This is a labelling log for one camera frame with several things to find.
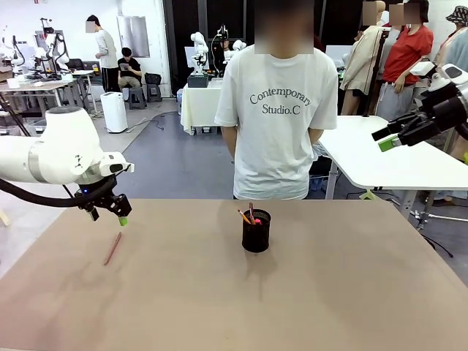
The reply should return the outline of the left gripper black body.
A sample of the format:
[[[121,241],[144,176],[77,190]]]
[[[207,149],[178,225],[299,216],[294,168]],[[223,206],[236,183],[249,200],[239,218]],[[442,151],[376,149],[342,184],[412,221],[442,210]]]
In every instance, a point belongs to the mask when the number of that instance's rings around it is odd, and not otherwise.
[[[104,208],[116,216],[128,216],[132,207],[125,194],[113,193],[116,185],[116,177],[106,177],[93,184],[79,185],[75,198],[91,197],[88,202],[80,205],[79,209],[87,212],[92,208]]]

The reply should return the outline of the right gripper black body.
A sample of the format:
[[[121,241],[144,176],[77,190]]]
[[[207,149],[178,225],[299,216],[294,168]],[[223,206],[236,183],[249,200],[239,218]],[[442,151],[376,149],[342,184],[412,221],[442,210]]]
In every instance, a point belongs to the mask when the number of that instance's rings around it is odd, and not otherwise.
[[[433,106],[429,112],[417,110],[408,115],[408,122],[400,122],[398,139],[403,146],[415,146],[449,129],[455,129],[467,139],[467,99],[457,95]]]

